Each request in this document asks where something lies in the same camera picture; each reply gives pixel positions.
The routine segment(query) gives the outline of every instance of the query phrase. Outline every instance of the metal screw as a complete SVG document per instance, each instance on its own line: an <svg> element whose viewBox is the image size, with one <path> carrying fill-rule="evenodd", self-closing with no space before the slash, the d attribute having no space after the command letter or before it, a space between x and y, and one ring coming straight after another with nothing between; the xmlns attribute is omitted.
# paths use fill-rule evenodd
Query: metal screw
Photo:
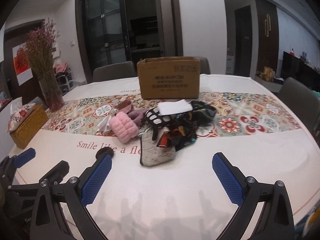
<svg viewBox="0 0 320 240"><path fill-rule="evenodd" d="M45 186L47 186L48 185L48 182L46 181L46 180L44 180L44 181L42 181L41 183L40 183L40 186L41 187L45 187Z"/></svg>
<svg viewBox="0 0 320 240"><path fill-rule="evenodd" d="M284 183L283 183L283 181L281 181L281 180L278 180L278 181L277 181L277 184L278 184L278 186L280 186L280 187L283 187L283 186L284 186Z"/></svg>
<svg viewBox="0 0 320 240"><path fill-rule="evenodd" d="M254 177L248 177L248 178L247 178L247 181L248 181L249 183L255 183L255 182L256 182L256 180L255 180Z"/></svg>
<svg viewBox="0 0 320 240"><path fill-rule="evenodd" d="M77 180L78 180L77 177L71 177L71 178L69 179L69 182L70 182L71 184L73 184L73 183L76 183Z"/></svg>

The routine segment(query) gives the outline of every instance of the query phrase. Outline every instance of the dining table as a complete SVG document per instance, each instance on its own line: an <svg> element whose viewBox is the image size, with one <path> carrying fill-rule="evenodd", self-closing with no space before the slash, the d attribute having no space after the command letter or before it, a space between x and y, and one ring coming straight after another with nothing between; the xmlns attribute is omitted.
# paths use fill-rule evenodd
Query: dining table
<svg viewBox="0 0 320 240"><path fill-rule="evenodd" d="M232 204L212 169L222 152L247 177L284 182L294 223L320 199L320 149L297 116L273 93L248 77L200 75L197 100L217 109L214 120L197 130L197 140L173 160L153 167L140 164L138 137L121 143L97 125L114 115L125 99L138 108L164 100L141 98L138 77L94 82L74 88L65 105L30 141L36 157L16 171L20 184L37 183L61 160L70 170L63 183L95 162L96 152L112 147L112 169L87 210L109 240L216 239L238 206ZM146 131L142 126L139 134ZM16 146L10 156L24 150ZM67 205L68 225L82 239ZM259 203L242 239L250 237L263 203Z"/></svg>

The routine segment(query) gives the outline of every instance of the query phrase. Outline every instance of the blue textured pad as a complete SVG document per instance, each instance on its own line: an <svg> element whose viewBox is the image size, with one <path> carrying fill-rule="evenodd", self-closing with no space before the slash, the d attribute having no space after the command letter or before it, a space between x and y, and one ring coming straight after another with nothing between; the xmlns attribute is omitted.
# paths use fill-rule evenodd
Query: blue textured pad
<svg viewBox="0 0 320 240"><path fill-rule="evenodd" d="M111 156L106 155L82 187L81 202L84 206L93 203L111 168Z"/></svg>
<svg viewBox="0 0 320 240"><path fill-rule="evenodd" d="M14 158L13 165L15 168L21 168L28 161L31 161L36 156L36 151L33 148L29 148L23 153L19 154Z"/></svg>
<svg viewBox="0 0 320 240"><path fill-rule="evenodd" d="M231 202L241 206L242 202L244 201L242 186L217 154L215 154L212 158L212 168Z"/></svg>

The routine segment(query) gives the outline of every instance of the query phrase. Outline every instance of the woven basket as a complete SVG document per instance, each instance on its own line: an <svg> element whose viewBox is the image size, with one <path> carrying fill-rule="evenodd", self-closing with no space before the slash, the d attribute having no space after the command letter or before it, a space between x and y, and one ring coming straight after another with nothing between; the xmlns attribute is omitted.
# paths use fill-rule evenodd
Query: woven basket
<svg viewBox="0 0 320 240"><path fill-rule="evenodd" d="M34 111L24 120L24 122L14 132L10 132L12 140L20 149L26 148L31 139L47 122L48 116L42 105L36 106Z"/></svg>

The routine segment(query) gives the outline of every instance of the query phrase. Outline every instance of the floral tile pattern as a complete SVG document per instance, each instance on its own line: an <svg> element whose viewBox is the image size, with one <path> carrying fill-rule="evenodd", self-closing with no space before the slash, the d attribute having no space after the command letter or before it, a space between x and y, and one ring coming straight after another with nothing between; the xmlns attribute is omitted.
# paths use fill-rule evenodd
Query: floral tile pattern
<svg viewBox="0 0 320 240"><path fill-rule="evenodd" d="M49 120L45 130L99 135L97 125L108 115L116 112L114 106L130 99L135 109L153 108L159 102L177 100L144 100L140 94L85 98L65 102L55 113L47 110ZM217 109L214 121L198 129L198 137L222 137L274 133L300 129L297 121L271 96L259 94L202 92L198 98ZM140 128L139 134L150 130L148 125ZM115 136L111 131L107 136Z"/></svg>

